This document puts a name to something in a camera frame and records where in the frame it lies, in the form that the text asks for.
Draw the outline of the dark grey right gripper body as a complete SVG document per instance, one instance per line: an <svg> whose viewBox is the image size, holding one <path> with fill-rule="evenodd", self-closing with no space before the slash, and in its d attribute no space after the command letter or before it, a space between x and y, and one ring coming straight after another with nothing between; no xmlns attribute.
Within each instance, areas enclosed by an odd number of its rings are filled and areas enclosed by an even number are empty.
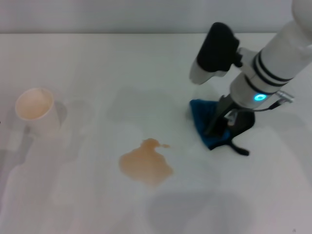
<svg viewBox="0 0 312 234"><path fill-rule="evenodd" d="M230 94L222 96L218 101L218 117L224 118L228 112L239 110L241 107L235 103Z"/></svg>

